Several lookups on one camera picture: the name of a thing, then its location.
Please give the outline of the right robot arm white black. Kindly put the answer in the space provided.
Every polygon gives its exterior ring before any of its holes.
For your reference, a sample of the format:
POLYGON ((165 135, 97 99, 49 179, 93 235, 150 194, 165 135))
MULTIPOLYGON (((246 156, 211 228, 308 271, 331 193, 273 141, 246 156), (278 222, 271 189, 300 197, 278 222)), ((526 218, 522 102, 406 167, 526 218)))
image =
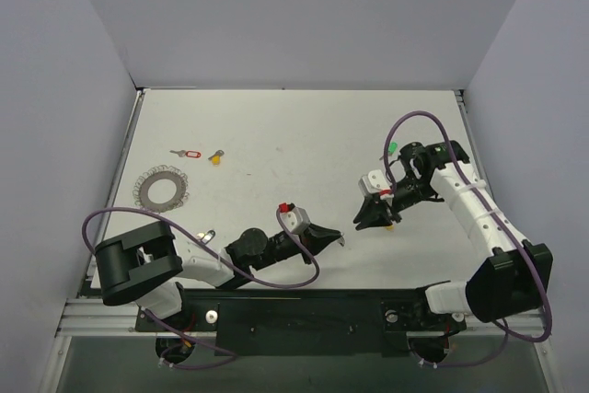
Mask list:
POLYGON ((405 175, 396 185, 380 169, 361 176, 364 201, 353 219, 356 230, 392 226, 402 211, 439 200, 454 214, 480 261, 467 281, 425 287, 424 297, 411 304, 413 321, 430 328, 444 314, 472 314, 489 323, 542 307, 553 256, 507 220, 462 146, 414 142, 401 149, 398 159, 405 175))

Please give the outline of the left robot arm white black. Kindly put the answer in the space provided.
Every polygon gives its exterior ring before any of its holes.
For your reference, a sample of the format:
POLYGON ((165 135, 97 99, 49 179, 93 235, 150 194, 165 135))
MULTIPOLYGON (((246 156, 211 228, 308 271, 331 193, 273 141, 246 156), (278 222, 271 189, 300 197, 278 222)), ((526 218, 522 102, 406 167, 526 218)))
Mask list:
POLYGON ((208 283, 214 288, 235 290, 259 271, 296 255, 309 264, 343 234, 334 229, 308 224, 295 237, 309 252, 305 254, 285 232, 269 237, 261 229, 245 230, 220 249, 214 258, 194 243, 180 244, 171 228, 155 222, 112 237, 96 246, 96 259, 103 303, 119 306, 139 300, 174 277, 208 283))

